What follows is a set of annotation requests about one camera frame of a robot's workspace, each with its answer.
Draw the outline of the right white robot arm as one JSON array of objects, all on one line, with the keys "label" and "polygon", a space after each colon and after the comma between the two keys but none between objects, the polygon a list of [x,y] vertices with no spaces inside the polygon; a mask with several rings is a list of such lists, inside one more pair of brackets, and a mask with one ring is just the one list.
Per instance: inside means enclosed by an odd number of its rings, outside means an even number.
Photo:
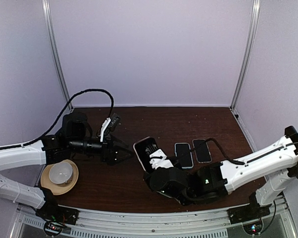
[{"label": "right white robot arm", "polygon": [[255,219],[275,198],[298,179],[298,132],[293,126],[272,145],[247,156],[212,163],[194,173],[184,171],[179,158],[168,157],[152,137],[134,150],[145,171],[150,190],[182,205],[208,204],[232,194],[252,180],[267,177],[266,183],[251,193],[245,215]]}]

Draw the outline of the white bowl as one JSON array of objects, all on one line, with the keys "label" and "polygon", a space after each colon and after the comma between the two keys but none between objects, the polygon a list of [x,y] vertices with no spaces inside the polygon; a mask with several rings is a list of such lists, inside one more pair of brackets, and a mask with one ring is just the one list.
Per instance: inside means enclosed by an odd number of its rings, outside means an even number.
[{"label": "white bowl", "polygon": [[73,176],[73,169],[70,163],[60,162],[54,164],[49,171],[49,180],[57,185],[68,183]]}]

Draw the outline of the tan saucer plate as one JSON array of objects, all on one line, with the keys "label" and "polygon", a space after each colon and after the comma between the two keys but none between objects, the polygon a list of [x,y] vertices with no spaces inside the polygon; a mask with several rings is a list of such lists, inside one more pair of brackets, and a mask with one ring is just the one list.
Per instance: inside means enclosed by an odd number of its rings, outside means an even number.
[{"label": "tan saucer plate", "polygon": [[73,169],[72,179],[68,183],[57,185],[57,184],[52,183],[49,180],[49,171],[50,171],[50,168],[54,164],[47,165],[45,167],[45,169],[43,170],[41,177],[40,177],[41,186],[43,188],[49,189],[53,193],[53,195],[62,195],[62,194],[69,192],[75,186],[75,184],[78,180],[79,172],[78,172],[78,168],[77,168],[76,164],[71,160],[63,160],[62,162],[70,163],[70,165],[72,166],[72,169]]}]

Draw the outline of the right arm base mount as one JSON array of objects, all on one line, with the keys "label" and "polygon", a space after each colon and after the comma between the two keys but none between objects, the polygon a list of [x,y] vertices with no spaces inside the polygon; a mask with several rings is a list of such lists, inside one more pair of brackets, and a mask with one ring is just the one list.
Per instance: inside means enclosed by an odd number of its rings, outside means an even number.
[{"label": "right arm base mount", "polygon": [[243,230],[248,235],[259,235],[264,231],[262,218],[270,215],[269,207],[252,208],[250,205],[228,209],[230,223],[242,223]]}]

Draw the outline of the aluminium corner post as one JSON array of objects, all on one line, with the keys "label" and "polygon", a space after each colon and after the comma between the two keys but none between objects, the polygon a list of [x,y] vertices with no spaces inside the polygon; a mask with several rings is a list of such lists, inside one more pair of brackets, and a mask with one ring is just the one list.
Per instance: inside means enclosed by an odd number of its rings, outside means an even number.
[{"label": "aluminium corner post", "polygon": [[43,14],[46,22],[46,27],[48,31],[50,46],[52,50],[52,56],[53,61],[58,77],[58,81],[61,86],[62,94],[66,101],[70,99],[69,91],[65,82],[63,69],[61,66],[60,56],[58,52],[57,42],[55,38],[55,32],[54,32],[54,26],[53,26],[53,20],[52,20],[52,14],[51,14],[51,7],[50,7],[50,1],[49,0],[42,0],[42,7],[43,7]]},{"label": "aluminium corner post", "polygon": [[243,82],[244,82],[246,74],[247,74],[247,69],[249,66],[250,57],[251,57],[252,49],[253,49],[255,38],[256,38],[257,28],[258,28],[258,22],[259,22],[259,16],[260,16],[260,6],[261,6],[260,0],[253,1],[252,13],[251,13],[251,17],[250,17],[250,24],[249,24],[249,30],[248,30],[248,36],[247,36],[244,56],[243,56],[242,65],[241,65],[240,72],[239,72],[237,85],[236,85],[233,99],[232,99],[232,102],[230,105],[230,109],[232,111],[236,110],[235,108],[237,106],[238,98],[240,96]]}]

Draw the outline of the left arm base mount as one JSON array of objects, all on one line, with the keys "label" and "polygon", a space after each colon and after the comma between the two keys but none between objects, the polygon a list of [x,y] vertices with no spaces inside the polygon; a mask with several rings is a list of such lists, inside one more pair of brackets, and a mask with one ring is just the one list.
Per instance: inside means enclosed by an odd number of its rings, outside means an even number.
[{"label": "left arm base mount", "polygon": [[35,215],[45,221],[43,231],[50,237],[60,235],[69,225],[75,225],[79,211],[73,208],[58,206],[56,209],[35,209]]}]

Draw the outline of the left aluminium corner post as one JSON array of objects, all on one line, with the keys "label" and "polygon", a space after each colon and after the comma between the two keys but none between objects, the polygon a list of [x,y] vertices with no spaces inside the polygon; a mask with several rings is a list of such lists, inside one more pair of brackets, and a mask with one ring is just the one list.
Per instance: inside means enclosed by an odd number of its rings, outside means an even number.
[{"label": "left aluminium corner post", "polygon": [[50,1],[49,0],[42,0],[42,7],[43,7],[43,14],[46,22],[46,27],[48,31],[50,46],[52,50],[52,56],[53,61],[58,77],[58,81],[61,86],[62,94],[66,101],[70,99],[69,91],[65,82],[63,69],[61,66],[60,56],[58,52],[57,42],[55,38],[55,32],[54,32],[54,26],[53,26],[53,20],[52,20],[52,14],[51,14],[51,7],[50,7]]}]

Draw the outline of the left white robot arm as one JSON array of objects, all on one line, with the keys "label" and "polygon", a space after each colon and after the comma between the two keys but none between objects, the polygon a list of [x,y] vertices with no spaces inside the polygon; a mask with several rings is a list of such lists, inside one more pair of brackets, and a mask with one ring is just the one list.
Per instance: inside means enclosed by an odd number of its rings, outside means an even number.
[{"label": "left white robot arm", "polygon": [[[129,146],[112,135],[120,117],[114,114],[102,124],[98,136],[93,136],[87,115],[72,112],[63,116],[62,126],[54,135],[43,135],[37,141],[0,147],[0,172],[32,165],[51,165],[68,159],[72,154],[99,156],[112,166],[133,156]],[[41,210],[50,220],[61,216],[50,189],[28,187],[0,174],[0,198]]]}]

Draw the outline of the right aluminium corner post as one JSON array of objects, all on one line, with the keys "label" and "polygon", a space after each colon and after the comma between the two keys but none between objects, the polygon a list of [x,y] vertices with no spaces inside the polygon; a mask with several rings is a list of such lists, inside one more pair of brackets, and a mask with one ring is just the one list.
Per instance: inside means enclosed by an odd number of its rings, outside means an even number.
[{"label": "right aluminium corner post", "polygon": [[240,72],[239,72],[237,85],[236,85],[233,99],[232,99],[232,102],[230,105],[230,109],[232,111],[236,110],[235,108],[237,106],[238,98],[240,96],[243,82],[244,82],[246,74],[247,74],[247,69],[249,66],[250,57],[251,57],[252,49],[253,49],[255,38],[256,38],[257,28],[258,28],[258,22],[259,22],[259,16],[260,16],[260,6],[261,6],[260,0],[253,1],[252,13],[251,13],[251,17],[250,17],[250,24],[249,24],[249,30],[248,30],[248,36],[247,36],[244,56],[243,56],[242,65],[241,65]]}]

